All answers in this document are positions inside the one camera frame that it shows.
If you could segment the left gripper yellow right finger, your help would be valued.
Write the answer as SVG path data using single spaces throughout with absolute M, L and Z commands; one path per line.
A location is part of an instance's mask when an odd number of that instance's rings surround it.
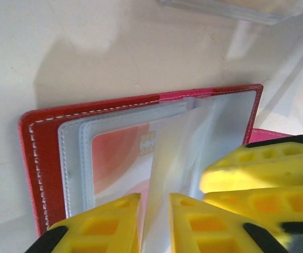
M 287 252 L 263 226 L 181 193 L 169 194 L 172 252 Z

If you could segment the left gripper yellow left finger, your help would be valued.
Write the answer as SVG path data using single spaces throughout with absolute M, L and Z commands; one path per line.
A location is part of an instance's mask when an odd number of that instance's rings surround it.
M 139 252 L 141 194 L 131 193 L 55 223 L 27 252 Z

